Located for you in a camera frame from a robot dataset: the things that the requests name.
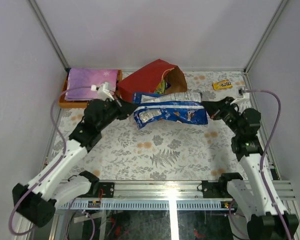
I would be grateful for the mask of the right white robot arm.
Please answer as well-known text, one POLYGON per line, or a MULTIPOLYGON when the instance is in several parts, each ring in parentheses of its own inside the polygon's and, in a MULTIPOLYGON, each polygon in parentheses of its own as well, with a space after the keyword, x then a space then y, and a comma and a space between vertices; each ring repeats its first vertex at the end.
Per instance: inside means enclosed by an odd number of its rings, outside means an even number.
POLYGON ((218 180, 218 192, 232 197, 246 219, 250 240, 291 240, 299 226, 298 217, 289 214, 271 180, 263 151, 257 136, 261 114, 256 109, 239 111, 236 99, 226 97, 219 101, 203 101, 209 117, 222 120, 234 133, 231 149, 243 167, 250 190, 242 176, 223 173, 218 180))

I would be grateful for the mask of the yellow M&M candy packet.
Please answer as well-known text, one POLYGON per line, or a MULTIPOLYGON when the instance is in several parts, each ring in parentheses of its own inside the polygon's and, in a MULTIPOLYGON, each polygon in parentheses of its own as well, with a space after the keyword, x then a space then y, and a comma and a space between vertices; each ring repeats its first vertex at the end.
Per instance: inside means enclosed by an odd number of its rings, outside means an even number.
POLYGON ((231 81, 228 79, 212 83, 212 89, 215 91, 231 89, 232 87, 233 87, 233 85, 232 85, 231 81))

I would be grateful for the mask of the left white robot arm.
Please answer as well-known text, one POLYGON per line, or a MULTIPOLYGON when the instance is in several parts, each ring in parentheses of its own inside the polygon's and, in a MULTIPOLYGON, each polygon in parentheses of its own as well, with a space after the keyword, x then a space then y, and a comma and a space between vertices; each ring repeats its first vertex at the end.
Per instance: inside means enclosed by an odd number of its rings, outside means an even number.
POLYGON ((99 179, 88 171, 64 186, 59 184, 101 140, 103 129, 114 120, 127 119, 137 108, 136 104, 121 98, 89 101, 81 121, 63 142, 63 150, 27 184, 14 186, 13 213, 19 213, 41 228, 49 223, 59 206, 82 195, 95 197, 100 190, 99 179))

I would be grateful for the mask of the blue Doritos chip bag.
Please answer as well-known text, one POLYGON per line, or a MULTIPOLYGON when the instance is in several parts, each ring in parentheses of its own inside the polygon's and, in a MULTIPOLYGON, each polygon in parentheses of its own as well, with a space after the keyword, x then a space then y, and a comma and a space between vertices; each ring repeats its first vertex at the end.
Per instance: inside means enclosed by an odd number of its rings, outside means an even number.
POLYGON ((208 124, 200 92, 170 94, 135 92, 132 100, 138 106, 133 113, 138 129, 159 120, 190 125, 208 124))

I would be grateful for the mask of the red brown paper bag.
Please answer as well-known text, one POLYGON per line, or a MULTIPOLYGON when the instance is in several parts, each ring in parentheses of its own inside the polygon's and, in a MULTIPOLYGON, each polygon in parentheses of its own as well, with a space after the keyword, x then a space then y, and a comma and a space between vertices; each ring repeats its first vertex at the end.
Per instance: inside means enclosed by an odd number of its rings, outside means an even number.
POLYGON ((188 90, 185 75, 181 69, 177 65, 157 59, 121 80, 117 84, 118 92, 123 100, 132 102, 134 93, 153 94, 164 77, 168 77, 171 84, 166 94, 188 90))

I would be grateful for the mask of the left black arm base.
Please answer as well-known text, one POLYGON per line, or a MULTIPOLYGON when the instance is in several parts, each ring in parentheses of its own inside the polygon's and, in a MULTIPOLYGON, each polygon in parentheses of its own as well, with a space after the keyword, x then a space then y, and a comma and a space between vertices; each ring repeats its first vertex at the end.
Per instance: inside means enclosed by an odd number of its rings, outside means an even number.
POLYGON ((78 177, 85 177, 90 183, 90 189, 84 193, 79 195, 79 198, 92 198, 98 197, 102 198, 113 198, 115 192, 115 183, 114 182, 100 182, 100 179, 89 171, 82 171, 78 175, 70 176, 67 181, 73 182, 78 177))

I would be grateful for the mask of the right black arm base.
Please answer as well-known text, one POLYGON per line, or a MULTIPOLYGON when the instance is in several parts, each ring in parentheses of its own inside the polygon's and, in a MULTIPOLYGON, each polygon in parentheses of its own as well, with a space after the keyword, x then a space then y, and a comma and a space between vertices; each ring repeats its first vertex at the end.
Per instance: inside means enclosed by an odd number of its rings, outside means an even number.
POLYGON ((227 184, 232 180, 243 180, 243 177, 238 172, 222 173, 218 181, 202 180, 196 189, 202 193, 205 199, 232 198, 227 190, 227 184))

